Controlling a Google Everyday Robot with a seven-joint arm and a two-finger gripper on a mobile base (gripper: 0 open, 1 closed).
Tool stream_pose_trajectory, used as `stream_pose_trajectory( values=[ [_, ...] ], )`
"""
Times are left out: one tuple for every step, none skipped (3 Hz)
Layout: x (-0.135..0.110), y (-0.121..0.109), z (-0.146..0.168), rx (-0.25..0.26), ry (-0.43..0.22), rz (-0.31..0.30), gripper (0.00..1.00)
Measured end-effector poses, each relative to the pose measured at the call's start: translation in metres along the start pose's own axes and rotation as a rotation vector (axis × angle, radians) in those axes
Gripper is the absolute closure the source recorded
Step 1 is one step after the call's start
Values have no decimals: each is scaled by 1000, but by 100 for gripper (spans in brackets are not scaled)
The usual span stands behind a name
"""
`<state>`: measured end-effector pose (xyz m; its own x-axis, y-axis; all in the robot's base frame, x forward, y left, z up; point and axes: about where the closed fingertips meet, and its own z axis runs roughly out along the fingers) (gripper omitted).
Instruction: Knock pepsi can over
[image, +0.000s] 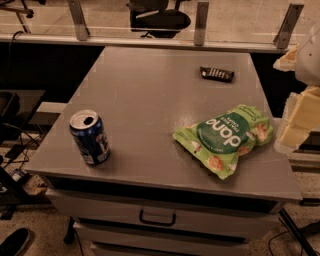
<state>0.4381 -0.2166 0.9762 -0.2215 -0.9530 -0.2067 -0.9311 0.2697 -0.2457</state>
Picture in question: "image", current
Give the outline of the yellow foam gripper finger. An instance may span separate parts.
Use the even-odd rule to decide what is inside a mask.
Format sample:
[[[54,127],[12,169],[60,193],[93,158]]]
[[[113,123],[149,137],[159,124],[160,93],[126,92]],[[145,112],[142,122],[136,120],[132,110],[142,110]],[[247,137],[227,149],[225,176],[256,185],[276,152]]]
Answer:
[[[297,150],[320,126],[320,88],[308,86],[300,94],[291,93],[286,101],[274,148],[288,154]]]
[[[294,71],[296,69],[297,50],[298,47],[294,46],[285,55],[274,62],[273,68],[283,72]]]

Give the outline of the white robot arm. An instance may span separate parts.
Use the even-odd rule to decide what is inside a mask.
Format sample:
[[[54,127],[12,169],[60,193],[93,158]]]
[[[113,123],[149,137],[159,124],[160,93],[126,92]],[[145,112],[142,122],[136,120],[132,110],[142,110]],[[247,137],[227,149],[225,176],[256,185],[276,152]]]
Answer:
[[[288,154],[297,150],[315,128],[320,126],[320,22],[298,46],[275,61],[273,68],[293,71],[307,85],[301,93],[291,93],[286,101],[274,148]]]

